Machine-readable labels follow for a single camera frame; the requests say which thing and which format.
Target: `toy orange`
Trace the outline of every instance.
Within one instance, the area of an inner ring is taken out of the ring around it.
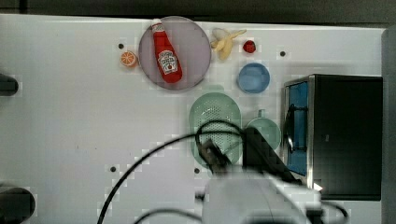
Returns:
[[[135,67],[137,65],[137,57],[131,51],[121,54],[121,63],[127,67]]]

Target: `red ketchup bottle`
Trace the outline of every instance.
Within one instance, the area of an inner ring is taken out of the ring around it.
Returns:
[[[183,72],[175,50],[169,42],[168,35],[163,29],[161,20],[154,19],[151,24],[154,37],[155,57],[163,80],[167,83],[175,83],[181,80]]]

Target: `white countertop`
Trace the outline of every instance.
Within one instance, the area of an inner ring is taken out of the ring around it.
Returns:
[[[265,109],[280,122],[284,82],[314,73],[381,76],[383,29],[198,22],[247,29],[224,63],[212,54],[205,80],[188,91],[167,91],[140,68],[120,65],[118,44],[137,53],[149,20],[0,15],[0,73],[22,88],[0,97],[0,183],[28,188],[37,209],[30,223],[95,223],[110,188],[134,158],[188,132],[188,114],[202,88],[222,85],[239,105],[243,125]],[[242,52],[254,39],[258,51]],[[279,55],[286,51],[286,57]],[[260,94],[235,79],[247,62],[261,62],[271,83]],[[115,165],[116,173],[109,172]],[[208,179],[179,143],[149,159],[115,197],[105,223],[132,223],[142,209],[179,207],[200,213],[195,189]],[[380,223],[381,202],[345,202],[350,223]],[[150,223],[185,223],[153,217]]]

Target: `banana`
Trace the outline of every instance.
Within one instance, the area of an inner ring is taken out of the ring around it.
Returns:
[[[226,60],[233,49],[233,39],[237,36],[244,34],[247,30],[240,30],[238,32],[230,34],[226,30],[220,28],[213,29],[213,36],[217,39],[210,43],[211,48],[215,52],[219,52],[219,58],[224,61]]]

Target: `black cylinder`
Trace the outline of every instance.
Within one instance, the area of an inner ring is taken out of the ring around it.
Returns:
[[[13,77],[0,74],[0,96],[11,96],[18,91],[18,81]]]
[[[35,197],[29,190],[14,188],[0,193],[0,224],[22,223],[35,211]]]

